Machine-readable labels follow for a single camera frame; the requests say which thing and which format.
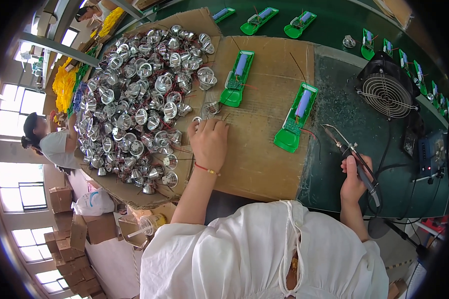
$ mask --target green work table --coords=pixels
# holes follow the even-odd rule
[[[446,93],[449,90],[448,81],[429,56],[395,23],[389,22],[391,19],[383,18],[382,14],[376,13],[376,6],[372,1],[365,2],[368,2],[369,6],[351,0],[310,0],[305,3],[298,0],[285,0],[269,1],[266,4],[247,0],[227,0],[226,2],[184,0],[159,10],[156,15],[156,20],[160,20],[190,9],[208,7],[213,14],[224,7],[231,7],[236,9],[236,13],[219,22],[218,26],[223,35],[243,35],[239,27],[255,14],[253,5],[258,5],[257,11],[271,6],[279,9],[279,13],[264,24],[256,35],[283,38],[288,38],[283,27],[294,17],[299,16],[303,10],[318,16],[298,38],[317,44],[314,86],[319,89],[319,94],[305,128],[318,136],[321,153],[319,155],[319,143],[311,138],[305,158],[301,190],[297,196],[300,202],[310,208],[339,212],[339,190],[346,177],[341,173],[342,159],[339,150],[324,133],[320,123],[335,125],[351,142],[358,143],[358,151],[372,158],[375,169],[379,165],[388,139],[389,122],[366,104],[354,90],[353,80],[362,66],[353,65],[333,55],[333,53],[341,52],[347,57],[350,56],[349,54],[356,58],[361,57],[359,43],[352,49],[342,45],[345,35],[349,34],[359,41],[362,38],[362,29],[370,30],[374,36],[379,35],[375,46],[376,51],[382,47],[383,38],[390,40],[394,47],[403,49],[409,59],[415,59],[421,63],[424,71],[429,74],[428,88],[431,88],[431,80],[434,80],[441,92]],[[321,47],[321,50],[330,47],[334,51],[320,51],[319,45],[326,46]],[[421,105],[420,113],[425,121],[427,132],[446,129],[445,122],[441,122],[440,118],[427,106]],[[410,163],[411,160],[400,150],[404,120],[392,120],[390,126],[391,143],[383,165]],[[270,163],[279,163],[279,161],[270,161]],[[424,218],[443,216],[447,212],[449,198],[447,176],[440,183],[438,179],[434,179],[433,185],[428,185],[426,180],[416,183],[411,205],[407,209],[413,185],[411,180],[414,178],[411,173],[415,171],[411,172],[407,167],[401,167],[384,171],[379,176],[383,195],[383,209],[380,217]],[[438,184],[439,189],[433,199]],[[367,209],[364,197],[359,203],[366,215],[372,215]]]

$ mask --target black hair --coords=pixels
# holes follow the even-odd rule
[[[75,20],[76,20],[77,22],[79,22],[79,21],[80,21],[79,18],[80,18],[81,16],[83,16],[83,15],[87,12],[87,8],[94,8],[94,7],[96,7],[96,6],[95,6],[95,5],[92,5],[92,6],[84,6],[84,7],[80,8],[80,9],[77,11],[77,15],[75,15]]]
[[[23,125],[23,131],[25,133],[25,136],[21,137],[21,146],[24,149],[27,149],[29,147],[33,147],[35,152],[39,155],[43,155],[40,151],[42,150],[40,148],[40,138],[33,133],[33,129],[37,126],[37,120],[38,116],[34,112],[30,114],[27,119],[25,120],[25,123]]]

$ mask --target blue plastic part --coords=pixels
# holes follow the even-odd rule
[[[303,15],[303,17],[301,18],[301,21],[306,22],[310,17],[311,17],[311,13],[308,11],[307,13],[305,13],[305,15]]]
[[[306,108],[308,107],[309,99],[311,99],[312,93],[309,90],[305,90],[303,92],[303,95],[301,96],[301,99],[299,100],[298,109],[296,109],[296,113],[294,115],[298,116],[299,118],[303,117],[305,115]]]
[[[265,11],[263,11],[262,13],[260,13],[258,16],[260,18],[266,18],[267,15],[269,15],[273,10],[271,8],[267,8]]]
[[[227,8],[223,8],[219,13],[217,13],[217,14],[215,14],[213,16],[213,19],[216,21],[219,18],[221,18],[223,15],[225,15],[227,12],[228,12],[228,9]]]
[[[234,71],[235,75],[243,75],[243,69],[246,65],[246,60],[248,59],[248,55],[241,54],[239,57],[238,65],[236,66],[236,70]]]

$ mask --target bracelet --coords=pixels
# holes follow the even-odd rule
[[[204,168],[203,166],[199,166],[198,164],[196,164],[196,162],[195,162],[195,166],[198,167],[198,168],[204,169],[204,170],[206,170],[207,172],[209,172],[211,174],[214,174],[214,175],[217,175],[217,176],[221,176],[220,173],[217,173],[216,171],[211,170],[211,169]]]

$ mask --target hair bun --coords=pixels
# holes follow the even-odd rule
[[[27,148],[30,146],[30,140],[29,140],[27,137],[22,136],[22,137],[21,137],[21,146],[22,146],[24,149],[27,149]]]

